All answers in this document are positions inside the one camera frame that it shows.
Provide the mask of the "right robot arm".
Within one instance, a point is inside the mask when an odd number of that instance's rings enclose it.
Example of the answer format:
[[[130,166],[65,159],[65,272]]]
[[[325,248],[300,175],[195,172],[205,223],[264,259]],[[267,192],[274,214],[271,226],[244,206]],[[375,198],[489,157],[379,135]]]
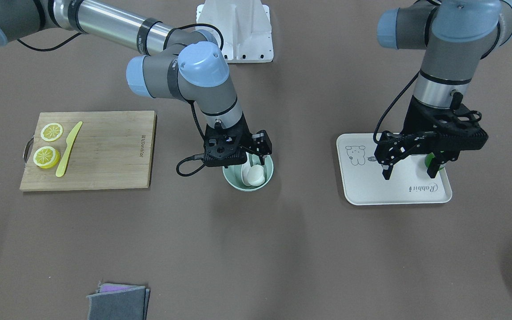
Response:
[[[264,165],[272,154],[267,132],[250,132],[223,41],[209,31],[172,27],[97,0],[0,0],[0,47],[51,28],[133,49],[138,56],[129,61],[126,79],[136,95],[197,105],[206,119],[203,152],[187,161],[228,167],[252,155]]]

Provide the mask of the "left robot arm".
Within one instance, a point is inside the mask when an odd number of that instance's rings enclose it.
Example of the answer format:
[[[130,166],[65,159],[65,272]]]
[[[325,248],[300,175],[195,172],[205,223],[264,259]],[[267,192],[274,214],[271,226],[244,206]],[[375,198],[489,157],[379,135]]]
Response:
[[[461,151],[479,150],[489,136],[482,115],[463,104],[478,63],[512,38],[512,0],[417,0],[382,14],[376,38],[384,48],[424,49],[404,127],[375,131],[374,152],[386,180],[396,164],[428,155],[435,178]]]

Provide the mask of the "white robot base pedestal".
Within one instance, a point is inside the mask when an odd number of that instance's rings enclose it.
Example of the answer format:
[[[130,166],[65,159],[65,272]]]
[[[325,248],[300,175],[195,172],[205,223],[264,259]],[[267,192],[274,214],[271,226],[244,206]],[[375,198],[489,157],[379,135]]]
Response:
[[[260,0],[206,0],[196,8],[196,22],[220,30],[222,55],[228,64],[274,59],[270,9]]]

